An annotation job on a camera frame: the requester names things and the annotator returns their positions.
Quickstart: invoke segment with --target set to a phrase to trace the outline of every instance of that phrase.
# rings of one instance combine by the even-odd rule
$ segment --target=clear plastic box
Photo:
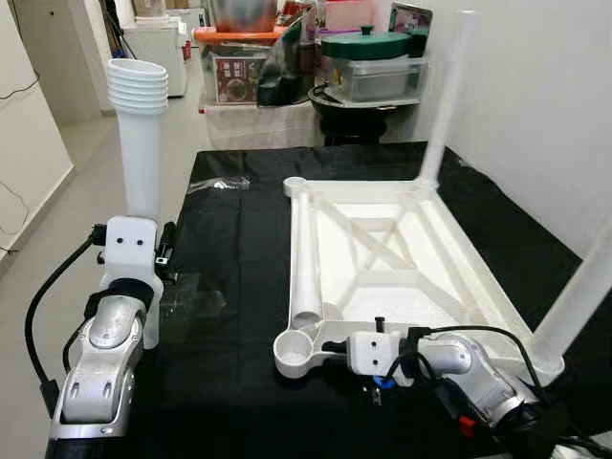
[[[407,55],[393,59],[332,59],[329,92],[340,99],[363,101],[418,101],[427,60]]]

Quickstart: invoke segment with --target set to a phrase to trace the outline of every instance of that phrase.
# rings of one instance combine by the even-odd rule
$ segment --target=white wall
[[[454,12],[478,10],[448,146],[584,256],[612,214],[612,2],[411,3],[434,10],[433,73],[413,139],[428,137]]]
[[[107,97],[105,67],[112,56],[99,0],[68,0],[68,8],[94,85],[98,109],[113,110]]]
[[[40,74],[40,85],[57,124],[99,117],[98,96],[68,1],[15,0],[14,3],[19,12],[23,42]]]
[[[6,0],[0,0],[0,95],[34,80],[32,65],[19,39]],[[0,100],[0,180],[23,197],[29,221],[72,170],[66,148],[38,84],[8,100]],[[26,210],[0,186],[0,245],[10,248],[22,232]],[[0,261],[6,256],[0,251]]]

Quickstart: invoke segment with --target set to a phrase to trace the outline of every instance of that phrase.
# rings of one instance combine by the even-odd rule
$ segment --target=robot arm
[[[103,290],[87,304],[88,318],[76,339],[80,355],[57,399],[46,457],[99,457],[101,451],[101,457],[113,457],[114,447],[120,454],[136,365],[143,349],[157,345],[163,284],[155,267],[172,250],[173,229],[166,224],[160,244],[165,249],[155,251],[152,220],[108,222]]]
[[[415,369],[402,361],[406,338],[399,334],[357,332],[347,345],[347,361],[358,375],[390,375],[397,385],[410,386]],[[518,378],[495,368],[475,339],[444,333],[419,339],[418,352],[428,362],[417,361],[420,374],[453,382],[470,401],[481,423],[495,427],[506,414],[522,404],[538,403],[532,390]],[[392,365],[399,359],[398,365]]]
[[[409,387],[416,378],[427,377],[467,436],[473,438],[474,431],[484,431],[502,442],[514,457],[549,459],[553,452],[555,457],[568,457],[556,449],[559,443],[581,445],[598,457],[610,457],[609,450],[572,426],[562,404],[550,403],[535,372],[534,386],[530,387],[496,367],[476,339],[426,327],[412,327],[407,335],[385,333],[379,318],[377,332],[356,332],[344,343],[323,344],[323,351],[346,353],[353,373],[374,377],[375,403],[381,400],[381,389],[392,385],[389,383]],[[515,342],[524,353],[520,341]],[[526,353],[523,357],[531,373],[531,361]],[[568,430],[579,438],[564,436]]]

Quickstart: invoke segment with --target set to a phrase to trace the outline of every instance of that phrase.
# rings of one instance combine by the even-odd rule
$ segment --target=black table
[[[198,154],[161,304],[161,340],[138,368],[131,457],[469,457],[426,388],[372,405],[361,381],[325,366],[299,381],[274,368],[287,326],[290,203],[282,180],[407,180],[422,143]],[[487,177],[448,152],[440,195],[534,329],[579,259]],[[612,427],[612,297],[588,322],[551,386],[589,433]]]

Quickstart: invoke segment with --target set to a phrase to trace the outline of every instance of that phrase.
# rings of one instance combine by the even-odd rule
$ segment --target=white plastic shelf
[[[288,329],[273,345],[276,366],[304,376],[330,353],[325,341],[408,326],[492,325],[532,336],[468,237],[430,186],[411,182],[325,182],[292,177]],[[494,363],[529,382],[514,344],[470,332]],[[542,383],[563,369],[536,368]]]

